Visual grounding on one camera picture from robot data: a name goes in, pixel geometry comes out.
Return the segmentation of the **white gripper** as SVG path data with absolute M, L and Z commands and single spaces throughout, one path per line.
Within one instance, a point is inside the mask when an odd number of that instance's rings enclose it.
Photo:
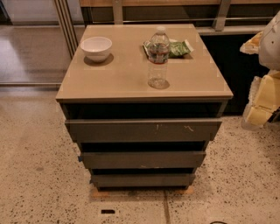
M 262 35 L 261 31 L 258 32 L 254 37 L 242 44 L 240 51 L 246 54 L 258 54 Z M 248 109 L 245 121 L 255 126 L 263 126 L 272 116 L 271 113 L 280 107 L 279 71 L 270 70 L 268 74 L 262 77 L 254 99 L 254 105 L 256 108 L 250 107 Z

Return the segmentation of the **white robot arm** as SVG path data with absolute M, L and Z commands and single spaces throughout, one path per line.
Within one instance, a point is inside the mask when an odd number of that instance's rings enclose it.
M 262 78 L 256 76 L 251 82 L 248 104 L 242 115 L 241 126 L 256 130 L 280 108 L 280 11 L 240 51 L 257 54 L 259 63 L 269 69 Z

